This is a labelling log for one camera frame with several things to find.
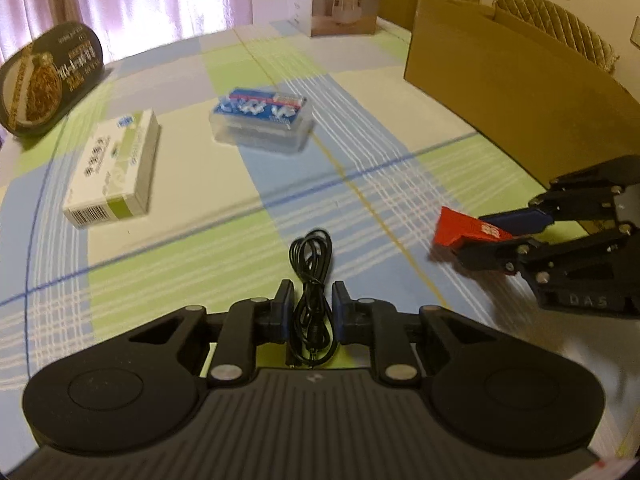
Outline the red snack packet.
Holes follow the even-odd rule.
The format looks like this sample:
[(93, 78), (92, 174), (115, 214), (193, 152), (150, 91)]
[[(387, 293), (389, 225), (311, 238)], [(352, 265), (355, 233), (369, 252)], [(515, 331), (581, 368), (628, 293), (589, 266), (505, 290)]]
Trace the red snack packet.
[(512, 240), (512, 238), (512, 234), (498, 226), (442, 206), (433, 243), (457, 250), (469, 244), (497, 243)]

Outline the brown cardboard box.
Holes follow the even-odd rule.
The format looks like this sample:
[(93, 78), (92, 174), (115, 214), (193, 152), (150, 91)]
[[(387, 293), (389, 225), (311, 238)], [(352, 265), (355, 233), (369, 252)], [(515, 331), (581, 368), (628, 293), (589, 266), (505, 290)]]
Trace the brown cardboard box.
[(617, 80), (492, 6), (418, 0), (405, 78), (541, 183), (639, 151), (639, 103)]

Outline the plaid tablecloth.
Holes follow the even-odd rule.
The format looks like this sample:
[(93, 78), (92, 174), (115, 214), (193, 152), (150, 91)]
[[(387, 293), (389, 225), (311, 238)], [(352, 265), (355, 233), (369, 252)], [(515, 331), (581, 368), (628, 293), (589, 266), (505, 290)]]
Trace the plaid tablecloth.
[[(185, 306), (226, 310), (292, 278), (288, 245), (327, 230), (333, 272), (356, 297), (440, 304), (588, 367), (606, 395), (592, 448), (639, 446), (639, 325), (541, 310), (521, 278), (466, 274), (432, 243), (442, 206), (523, 207), (540, 184), (405, 81), (410, 36), (310, 38), (288, 22), (166, 44), (106, 79), (38, 143), (1, 150), (1, 468), (36, 447), (23, 389), (47, 364)], [(209, 113), (235, 88), (311, 100), (304, 147), (282, 154), (214, 139)], [(78, 230), (62, 205), (100, 122), (154, 110), (150, 208)]]

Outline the white green medicine box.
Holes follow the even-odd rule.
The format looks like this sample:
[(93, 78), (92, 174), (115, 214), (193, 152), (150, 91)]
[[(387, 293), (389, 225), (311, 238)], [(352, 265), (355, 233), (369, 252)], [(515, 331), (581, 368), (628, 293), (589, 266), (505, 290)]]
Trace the white green medicine box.
[(160, 125), (138, 110), (96, 126), (76, 165), (63, 214), (77, 229), (148, 212)]

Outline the quilted beige chair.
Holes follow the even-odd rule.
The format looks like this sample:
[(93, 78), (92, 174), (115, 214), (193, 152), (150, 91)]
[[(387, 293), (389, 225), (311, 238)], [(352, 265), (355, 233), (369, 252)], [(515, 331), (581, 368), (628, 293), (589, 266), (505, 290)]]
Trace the quilted beige chair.
[(612, 44), (575, 14), (550, 0), (494, 0), (492, 4), (533, 25), (612, 74), (620, 56)]

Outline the clear box blue label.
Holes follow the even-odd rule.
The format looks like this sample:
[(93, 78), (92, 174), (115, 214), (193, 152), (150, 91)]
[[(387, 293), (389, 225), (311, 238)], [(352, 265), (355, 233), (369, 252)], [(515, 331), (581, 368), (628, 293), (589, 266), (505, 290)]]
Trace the clear box blue label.
[(220, 143), (294, 154), (306, 144), (313, 110), (299, 94), (235, 88), (213, 107), (209, 123)]

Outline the black oval food container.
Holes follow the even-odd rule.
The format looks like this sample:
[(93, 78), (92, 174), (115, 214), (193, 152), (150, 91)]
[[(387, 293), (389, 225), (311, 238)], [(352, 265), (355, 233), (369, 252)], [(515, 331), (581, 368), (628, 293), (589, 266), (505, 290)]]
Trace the black oval food container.
[(103, 49), (85, 24), (59, 24), (1, 66), (1, 125), (39, 139), (103, 79)]

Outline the single wall socket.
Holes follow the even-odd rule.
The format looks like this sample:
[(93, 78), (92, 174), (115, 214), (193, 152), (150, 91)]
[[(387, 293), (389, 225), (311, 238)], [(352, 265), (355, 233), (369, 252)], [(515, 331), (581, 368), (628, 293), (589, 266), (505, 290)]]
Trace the single wall socket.
[(634, 21), (634, 28), (630, 35), (630, 42), (637, 48), (640, 48), (640, 16), (637, 16)]

